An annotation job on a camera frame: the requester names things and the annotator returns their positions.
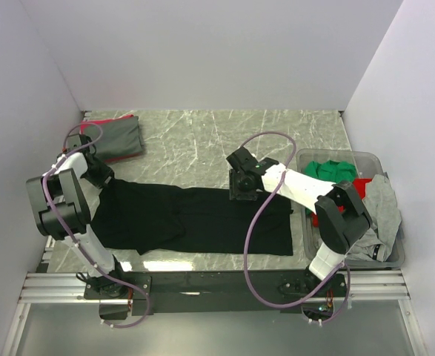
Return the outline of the black t-shirt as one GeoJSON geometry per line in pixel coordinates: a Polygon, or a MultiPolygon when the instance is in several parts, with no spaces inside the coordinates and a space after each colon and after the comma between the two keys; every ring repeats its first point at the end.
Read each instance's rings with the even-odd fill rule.
{"type": "Polygon", "coordinates": [[[106,248],[241,254],[253,216],[268,198],[232,201],[225,189],[115,179],[99,195],[91,227],[106,248]]]}

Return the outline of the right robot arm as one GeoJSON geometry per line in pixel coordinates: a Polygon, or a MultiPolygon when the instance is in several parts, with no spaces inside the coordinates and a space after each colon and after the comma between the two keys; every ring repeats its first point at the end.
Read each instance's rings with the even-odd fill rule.
{"type": "Polygon", "coordinates": [[[352,182],[326,182],[289,169],[275,159],[258,160],[247,148],[240,147],[227,157],[230,198],[251,200],[258,191],[270,195],[251,220],[245,238],[244,255],[257,220],[276,196],[288,198],[315,213],[322,244],[307,267],[305,287],[315,296],[331,287],[330,275],[340,268],[353,245],[372,225],[362,198],[352,182]]]}

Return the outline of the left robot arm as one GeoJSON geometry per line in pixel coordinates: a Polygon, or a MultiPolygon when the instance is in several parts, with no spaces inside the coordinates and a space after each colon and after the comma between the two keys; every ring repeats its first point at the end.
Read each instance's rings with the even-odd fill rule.
{"type": "Polygon", "coordinates": [[[113,170],[93,152],[93,140],[80,133],[65,140],[65,147],[50,170],[26,181],[27,194],[40,234],[68,246],[84,263],[86,274],[76,277],[100,297],[125,297],[128,280],[118,260],[93,232],[92,217],[79,180],[103,189],[113,170]]]}

